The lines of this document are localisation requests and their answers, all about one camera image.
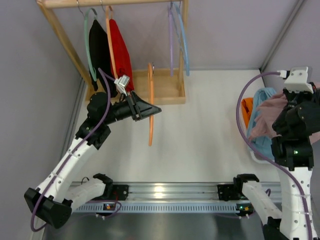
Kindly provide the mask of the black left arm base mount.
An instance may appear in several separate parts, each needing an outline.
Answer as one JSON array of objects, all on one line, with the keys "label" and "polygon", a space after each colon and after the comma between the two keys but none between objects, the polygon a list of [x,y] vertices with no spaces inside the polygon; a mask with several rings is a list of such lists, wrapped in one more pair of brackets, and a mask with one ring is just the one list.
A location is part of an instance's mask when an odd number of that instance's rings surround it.
[{"label": "black left arm base mount", "polygon": [[105,187],[101,196],[92,198],[90,201],[125,201],[129,194],[127,184],[109,184]]}]

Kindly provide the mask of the dusty pink trousers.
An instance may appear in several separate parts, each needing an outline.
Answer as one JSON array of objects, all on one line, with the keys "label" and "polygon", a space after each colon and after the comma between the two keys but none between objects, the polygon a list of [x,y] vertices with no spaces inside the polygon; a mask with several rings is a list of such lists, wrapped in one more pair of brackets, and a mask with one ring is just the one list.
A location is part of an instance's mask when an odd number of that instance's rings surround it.
[{"label": "dusty pink trousers", "polygon": [[258,116],[257,126],[253,128],[250,137],[268,136],[271,139],[277,136],[272,125],[288,103],[284,93],[276,93],[258,106],[262,116]]}]

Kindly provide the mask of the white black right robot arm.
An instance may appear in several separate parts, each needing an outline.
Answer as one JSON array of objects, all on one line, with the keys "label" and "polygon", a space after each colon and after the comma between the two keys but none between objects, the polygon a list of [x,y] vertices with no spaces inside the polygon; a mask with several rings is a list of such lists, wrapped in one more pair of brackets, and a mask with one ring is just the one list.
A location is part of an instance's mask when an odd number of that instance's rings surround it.
[{"label": "white black right robot arm", "polygon": [[296,93],[284,88],[287,104],[272,125],[277,136],[271,151],[281,187],[282,206],[272,202],[258,177],[239,174],[237,191],[253,205],[266,240],[317,240],[311,207],[311,177],[314,154],[310,136],[320,130],[320,90],[311,82],[308,90]]}]

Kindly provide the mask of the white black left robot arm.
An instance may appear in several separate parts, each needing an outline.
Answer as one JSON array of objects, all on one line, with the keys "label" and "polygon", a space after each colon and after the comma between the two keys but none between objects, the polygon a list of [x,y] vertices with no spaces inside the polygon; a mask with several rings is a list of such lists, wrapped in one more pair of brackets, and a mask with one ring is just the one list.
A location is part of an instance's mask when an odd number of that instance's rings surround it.
[{"label": "white black left robot arm", "polygon": [[87,118],[69,150],[42,183],[24,193],[32,218],[38,217],[46,225],[59,229],[80,206],[95,199],[109,200],[113,180],[105,174],[97,173],[76,188],[70,186],[80,169],[109,137],[111,124],[127,118],[138,122],[161,112],[160,107],[144,101],[134,91],[115,104],[111,104],[105,92],[93,94],[87,105]]}]

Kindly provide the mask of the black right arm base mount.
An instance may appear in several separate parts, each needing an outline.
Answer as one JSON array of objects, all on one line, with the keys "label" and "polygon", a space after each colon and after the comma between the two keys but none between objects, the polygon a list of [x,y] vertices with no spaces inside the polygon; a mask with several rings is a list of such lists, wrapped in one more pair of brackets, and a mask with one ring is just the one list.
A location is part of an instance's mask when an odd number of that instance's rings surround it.
[{"label": "black right arm base mount", "polygon": [[218,184],[218,198],[221,201],[247,200],[241,191],[234,184]]}]

